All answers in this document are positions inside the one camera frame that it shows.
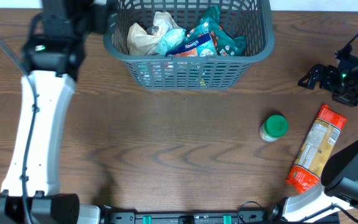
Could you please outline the green lid jar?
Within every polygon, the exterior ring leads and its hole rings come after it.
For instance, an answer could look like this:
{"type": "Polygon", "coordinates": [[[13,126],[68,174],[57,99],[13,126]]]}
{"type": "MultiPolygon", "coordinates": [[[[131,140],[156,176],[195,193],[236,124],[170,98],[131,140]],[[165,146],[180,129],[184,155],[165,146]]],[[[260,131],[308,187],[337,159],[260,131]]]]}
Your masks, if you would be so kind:
{"type": "Polygon", "coordinates": [[[286,135],[288,121],[281,115],[268,117],[259,128],[260,137],[267,142],[274,142],[286,135]]]}

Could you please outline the beige Pantree snack bag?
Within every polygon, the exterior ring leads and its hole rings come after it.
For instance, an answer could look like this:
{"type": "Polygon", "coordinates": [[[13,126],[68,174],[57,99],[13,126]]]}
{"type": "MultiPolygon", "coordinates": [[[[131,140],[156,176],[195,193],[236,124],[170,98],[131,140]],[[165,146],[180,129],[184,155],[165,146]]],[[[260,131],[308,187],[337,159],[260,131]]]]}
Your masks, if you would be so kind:
{"type": "Polygon", "coordinates": [[[155,34],[147,33],[138,23],[134,23],[130,26],[127,35],[127,48],[129,55],[147,55],[149,52],[153,52],[162,37],[170,30],[177,29],[179,26],[173,20],[169,12],[157,11],[154,14],[153,25],[151,28],[157,28],[155,34]]]}

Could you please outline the light teal small packet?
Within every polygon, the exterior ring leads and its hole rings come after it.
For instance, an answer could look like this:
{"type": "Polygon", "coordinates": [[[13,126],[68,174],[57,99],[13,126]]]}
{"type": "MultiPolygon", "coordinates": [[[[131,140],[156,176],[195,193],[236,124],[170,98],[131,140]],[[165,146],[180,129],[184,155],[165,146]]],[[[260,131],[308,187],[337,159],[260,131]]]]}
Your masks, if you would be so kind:
{"type": "Polygon", "coordinates": [[[183,28],[170,29],[157,44],[155,51],[159,55],[165,55],[168,51],[179,46],[185,38],[186,30],[183,28]]]}

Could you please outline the Kleenex tissue multipack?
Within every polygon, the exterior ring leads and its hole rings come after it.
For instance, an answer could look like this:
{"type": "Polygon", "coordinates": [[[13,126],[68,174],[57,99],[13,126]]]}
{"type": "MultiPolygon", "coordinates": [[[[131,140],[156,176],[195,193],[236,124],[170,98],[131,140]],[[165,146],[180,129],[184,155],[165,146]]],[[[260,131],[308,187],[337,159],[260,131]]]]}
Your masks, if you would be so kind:
{"type": "Polygon", "coordinates": [[[187,44],[181,44],[165,54],[166,57],[212,57],[216,55],[217,51],[209,33],[203,34],[187,44]]]}

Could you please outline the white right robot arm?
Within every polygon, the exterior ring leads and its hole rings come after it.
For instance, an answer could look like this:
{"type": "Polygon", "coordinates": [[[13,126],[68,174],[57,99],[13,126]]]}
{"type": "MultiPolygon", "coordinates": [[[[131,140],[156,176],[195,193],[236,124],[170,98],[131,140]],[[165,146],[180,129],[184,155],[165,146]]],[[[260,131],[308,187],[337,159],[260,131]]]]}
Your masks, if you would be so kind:
{"type": "MultiPolygon", "coordinates": [[[[358,57],[351,51],[347,43],[335,53],[337,67],[316,64],[298,86],[312,90],[318,85],[330,91],[334,101],[357,106],[358,57]]],[[[346,122],[327,105],[321,107],[287,178],[299,195],[277,203],[271,222],[313,223],[339,210],[358,208],[358,140],[336,154],[331,152],[346,122]]]]}

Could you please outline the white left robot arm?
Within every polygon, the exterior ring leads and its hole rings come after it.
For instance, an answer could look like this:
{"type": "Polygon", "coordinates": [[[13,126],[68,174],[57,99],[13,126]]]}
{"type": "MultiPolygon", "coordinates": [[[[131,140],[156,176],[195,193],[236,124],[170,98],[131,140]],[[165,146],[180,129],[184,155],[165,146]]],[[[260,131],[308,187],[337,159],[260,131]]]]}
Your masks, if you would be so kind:
{"type": "Polygon", "coordinates": [[[11,164],[0,191],[0,223],[102,223],[102,210],[60,191],[60,143],[89,34],[105,34],[113,1],[44,1],[15,55],[22,103],[11,164]]]}

